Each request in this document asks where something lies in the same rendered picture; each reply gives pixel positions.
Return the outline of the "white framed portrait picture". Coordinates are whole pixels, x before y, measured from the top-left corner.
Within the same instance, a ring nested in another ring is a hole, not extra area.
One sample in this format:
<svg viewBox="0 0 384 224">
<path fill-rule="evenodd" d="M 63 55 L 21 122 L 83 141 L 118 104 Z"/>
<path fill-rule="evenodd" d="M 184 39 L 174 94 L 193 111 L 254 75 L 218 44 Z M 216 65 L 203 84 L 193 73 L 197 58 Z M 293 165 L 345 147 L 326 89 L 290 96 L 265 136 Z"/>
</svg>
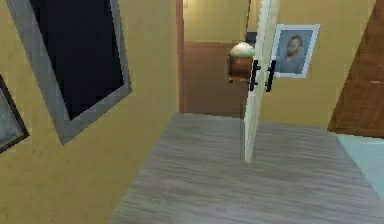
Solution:
<svg viewBox="0 0 384 224">
<path fill-rule="evenodd" d="M 271 59 L 276 62 L 276 77 L 307 76 L 319 30 L 319 24 L 276 26 L 271 55 Z"/>
</svg>

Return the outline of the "brown wooden cabinet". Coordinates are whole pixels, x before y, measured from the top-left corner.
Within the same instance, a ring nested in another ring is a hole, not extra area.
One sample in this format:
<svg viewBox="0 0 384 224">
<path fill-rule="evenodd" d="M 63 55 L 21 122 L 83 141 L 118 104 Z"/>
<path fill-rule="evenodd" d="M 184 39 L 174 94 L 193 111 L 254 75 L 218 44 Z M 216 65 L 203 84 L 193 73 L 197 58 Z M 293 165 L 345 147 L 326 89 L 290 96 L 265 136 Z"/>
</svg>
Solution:
<svg viewBox="0 0 384 224">
<path fill-rule="evenodd" d="M 233 43 L 184 43 L 183 103 L 186 113 L 240 118 L 244 116 L 247 85 L 230 83 L 229 51 Z"/>
</svg>

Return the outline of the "cream room door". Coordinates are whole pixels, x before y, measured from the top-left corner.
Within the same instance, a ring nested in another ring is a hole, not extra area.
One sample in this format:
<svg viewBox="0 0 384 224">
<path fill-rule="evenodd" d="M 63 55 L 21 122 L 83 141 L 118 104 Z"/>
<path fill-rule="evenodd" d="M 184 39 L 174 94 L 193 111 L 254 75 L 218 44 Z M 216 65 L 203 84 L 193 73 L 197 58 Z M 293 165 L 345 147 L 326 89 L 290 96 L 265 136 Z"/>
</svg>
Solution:
<svg viewBox="0 0 384 224">
<path fill-rule="evenodd" d="M 253 91 L 248 90 L 247 104 L 244 117 L 244 160 L 252 161 L 255 138 L 262 107 L 262 98 L 268 80 L 268 68 L 271 64 L 273 41 L 277 18 L 280 10 L 280 0 L 261 0 L 259 22 L 255 43 L 254 60 L 259 61 L 261 69 L 257 72 L 258 85 Z"/>
</svg>

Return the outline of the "brown pot with pale top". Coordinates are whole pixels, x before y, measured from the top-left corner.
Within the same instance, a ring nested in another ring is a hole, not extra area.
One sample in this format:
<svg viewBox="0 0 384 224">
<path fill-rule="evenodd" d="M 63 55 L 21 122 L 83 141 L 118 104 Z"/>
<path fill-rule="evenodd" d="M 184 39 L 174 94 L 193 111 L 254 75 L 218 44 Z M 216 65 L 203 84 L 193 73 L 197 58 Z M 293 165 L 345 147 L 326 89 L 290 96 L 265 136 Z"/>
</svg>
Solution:
<svg viewBox="0 0 384 224">
<path fill-rule="evenodd" d="M 254 53 L 254 47 L 246 42 L 240 42 L 230 50 L 228 53 L 228 79 L 230 83 L 248 81 Z"/>
</svg>

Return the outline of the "brown room door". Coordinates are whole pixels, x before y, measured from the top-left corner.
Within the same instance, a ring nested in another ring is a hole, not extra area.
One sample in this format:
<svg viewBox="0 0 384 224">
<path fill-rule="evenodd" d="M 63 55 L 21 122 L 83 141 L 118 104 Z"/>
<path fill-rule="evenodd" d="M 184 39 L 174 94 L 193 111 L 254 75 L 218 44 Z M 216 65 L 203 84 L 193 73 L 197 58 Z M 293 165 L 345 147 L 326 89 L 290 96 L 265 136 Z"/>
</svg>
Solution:
<svg viewBox="0 0 384 224">
<path fill-rule="evenodd" d="M 384 139 L 384 0 L 376 0 L 328 130 Z"/>
</svg>

